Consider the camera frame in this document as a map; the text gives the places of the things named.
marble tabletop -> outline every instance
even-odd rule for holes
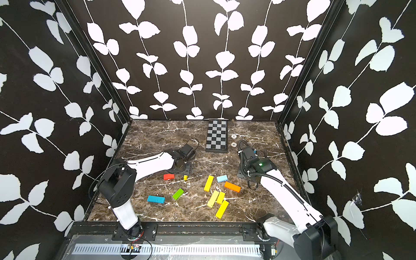
[[[195,140],[201,142],[187,181],[181,174],[175,174],[173,180],[164,181],[163,174],[167,171],[162,171],[135,183],[131,203],[139,218],[142,221],[250,222],[271,213],[292,222],[268,190],[261,185],[255,191],[250,190],[247,181],[237,177],[239,157],[237,147],[233,147],[232,143],[244,139],[253,148],[267,151],[267,156],[297,190],[275,123],[230,121],[226,154],[205,152],[207,128],[208,121],[133,121],[116,158],[137,160],[163,150],[180,148],[189,139],[193,147],[197,146]],[[224,182],[217,183],[215,177],[224,174],[229,182],[241,186],[240,193],[225,188]],[[203,189],[209,175],[214,176],[214,181],[210,192],[205,192]],[[172,195],[180,188],[184,194],[176,201]],[[213,208],[207,206],[214,190],[225,192],[225,199],[230,203],[221,219],[215,217],[219,204],[215,203]],[[149,195],[165,197],[165,203],[147,202]],[[97,201],[105,203],[101,195]],[[116,218],[107,206],[96,204],[88,220],[112,221]]]

small yellow block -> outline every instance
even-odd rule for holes
[[[223,217],[224,211],[227,209],[228,204],[228,201],[223,201],[223,203],[217,211],[217,214],[215,214],[215,217],[221,219]]]
[[[218,197],[218,194],[220,194],[218,191],[214,191],[214,193],[212,194],[211,198],[208,201],[208,207],[212,208],[214,206],[215,200]]]
[[[221,205],[223,203],[224,197],[225,193],[220,192],[220,195],[218,195],[217,203]]]
[[[207,183],[205,184],[204,191],[209,191],[211,188],[212,181],[214,180],[214,176],[208,176]]]

leaf pattern wallpaper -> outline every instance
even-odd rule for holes
[[[69,0],[132,119],[276,120],[330,0]]]
[[[54,2],[0,0],[0,259],[52,259],[128,118]]]
[[[415,256],[415,11],[412,0],[346,0],[283,120],[345,259]]]

light blue block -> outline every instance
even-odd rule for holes
[[[228,177],[226,175],[218,176],[217,182],[228,181]]]
[[[158,196],[149,196],[147,197],[148,202],[155,202],[155,203],[165,203],[164,197],[158,197]]]

checkered pattern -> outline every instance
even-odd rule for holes
[[[209,121],[207,149],[227,149],[227,121]]]

